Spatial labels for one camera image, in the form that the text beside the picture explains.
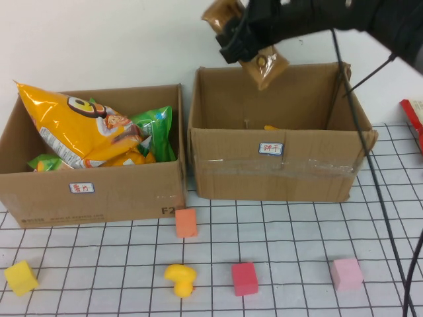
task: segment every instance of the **white wall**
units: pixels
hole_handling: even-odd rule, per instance
[[[0,131],[17,97],[13,79],[48,90],[182,83],[188,113],[194,72],[224,67],[200,17],[212,0],[0,0]],[[389,52],[365,34],[340,34],[357,83]],[[278,45],[292,63],[335,61],[328,32]],[[357,94],[373,123],[403,120],[398,101],[423,98],[423,77],[395,61]]]

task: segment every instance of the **snack bag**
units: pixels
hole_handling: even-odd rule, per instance
[[[144,157],[138,150],[131,149],[127,153],[121,154],[111,160],[105,162],[101,167],[112,167],[112,166],[127,166],[137,164],[154,163],[155,159],[152,154]]]
[[[400,102],[412,126],[418,134],[418,143],[423,152],[423,101],[404,99]]]
[[[172,107],[166,106],[161,109],[150,110],[133,116],[130,119],[145,134],[151,135],[151,151],[157,162],[172,162],[176,160],[168,139],[172,126]],[[143,153],[142,147],[149,149],[141,144],[138,147],[141,153]]]
[[[233,17],[241,17],[244,6],[239,0],[216,0],[203,14],[202,19],[209,22],[216,34],[221,34],[226,23]],[[274,46],[260,50],[258,55],[241,66],[250,73],[258,84],[259,90],[268,85],[288,67],[289,62],[282,57]]]
[[[138,126],[109,107],[17,86],[43,140],[72,168],[98,167],[144,141]]]
[[[34,172],[44,172],[47,170],[72,170],[72,167],[63,162],[57,155],[41,154],[28,162]]]

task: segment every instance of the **white grid sheet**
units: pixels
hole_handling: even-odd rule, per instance
[[[423,228],[423,156],[407,124],[375,127],[372,158],[404,270]],[[0,207],[0,269],[27,260],[40,282],[15,296],[0,274],[0,317],[391,317],[403,286],[368,165],[346,203],[210,201],[190,179],[196,238],[178,239],[174,219],[21,230]],[[357,258],[364,284],[336,292],[331,261]],[[231,266],[254,262],[259,293],[234,294]],[[163,278],[169,264],[193,267],[188,299]],[[423,261],[412,299],[423,316]]]

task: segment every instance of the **open cardboard box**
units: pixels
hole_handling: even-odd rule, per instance
[[[0,139],[0,201],[22,228],[173,217],[185,207],[186,167],[180,85],[65,92],[93,97],[126,116],[172,106],[170,140],[178,160],[121,167],[30,172],[50,152],[20,98]],[[72,193],[86,184],[91,193]]]
[[[364,152],[337,63],[288,67],[262,92],[241,69],[201,68],[193,93],[188,156],[199,196],[348,199]],[[372,149],[377,132],[353,100]]]

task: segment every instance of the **orange foam block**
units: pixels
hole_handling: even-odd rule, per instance
[[[176,210],[176,235],[178,238],[198,236],[195,209]]]

